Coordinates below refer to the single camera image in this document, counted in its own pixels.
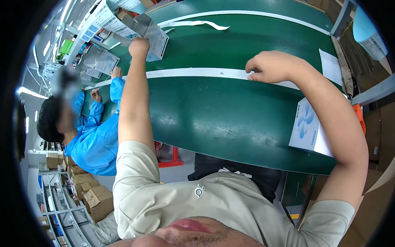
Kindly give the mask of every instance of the orange item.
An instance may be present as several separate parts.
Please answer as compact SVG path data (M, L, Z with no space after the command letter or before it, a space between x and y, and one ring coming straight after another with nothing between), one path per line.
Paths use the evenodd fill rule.
M366 132L365 122L363 121L363 113L361 106L359 104L353 105L352 108L354 109L355 114L357 114L358 120L361 123L363 134Z

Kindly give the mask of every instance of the metal shelving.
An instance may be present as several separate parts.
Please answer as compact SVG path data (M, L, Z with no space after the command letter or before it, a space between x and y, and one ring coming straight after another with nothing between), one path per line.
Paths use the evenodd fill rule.
M62 176L67 176L70 181L70 176L67 172L45 172L39 173L41 176L41 188L42 197L46 212L42 213L43 216L47 216L49 220L50 229L54 235L54 243L58 247L59 244L58 236L60 236L57 230L56 224L53 222L56 219L59 229L62 232L65 241L69 247L83 246L83 247L97 247L101 246L90 237L87 238L84 231L81 229L85 224L93 223L89 217L85 206L80 201L80 205L77 206L73 199L69 196L69 192L66 187L66 183L62 184ZM51 211L49 204L53 204L54 211Z

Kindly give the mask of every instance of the barcode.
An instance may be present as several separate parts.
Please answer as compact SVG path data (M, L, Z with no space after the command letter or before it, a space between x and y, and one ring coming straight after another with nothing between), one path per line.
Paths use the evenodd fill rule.
M127 29L127 28L128 28L127 26L124 26L124 27L118 29L117 31L115 31L114 33L121 32L121 31L123 31L123 30L125 30L125 29Z
M381 49L381 47L377 44L377 42L374 40L374 38L371 38L371 41L373 41L373 43L376 45L376 48L380 50L381 54L383 54L385 56L383 49Z
M103 7L95 14L95 16L97 17L97 16L100 14L100 12L102 12L102 11L105 9L105 7L106 7L106 6L103 6Z
M108 24L110 24L113 20L115 20L115 16L113 16L108 22L106 22L103 27L106 27Z

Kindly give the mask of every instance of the beige t-shirt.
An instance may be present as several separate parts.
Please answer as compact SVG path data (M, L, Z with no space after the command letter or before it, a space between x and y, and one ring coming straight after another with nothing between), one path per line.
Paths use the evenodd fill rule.
M317 202L298 231L243 175L216 172L197 181L159 181L157 159L146 145L138 141L119 145L113 195L122 239L150 233L178 219L206 216L267 247L337 246L354 214L347 202Z

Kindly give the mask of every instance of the t-shirt logo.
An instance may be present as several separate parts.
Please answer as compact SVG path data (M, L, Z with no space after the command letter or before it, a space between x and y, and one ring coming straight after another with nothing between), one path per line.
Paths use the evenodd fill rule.
M195 195L200 198L203 195L204 186L200 186L199 183L197 186L198 188L195 189Z

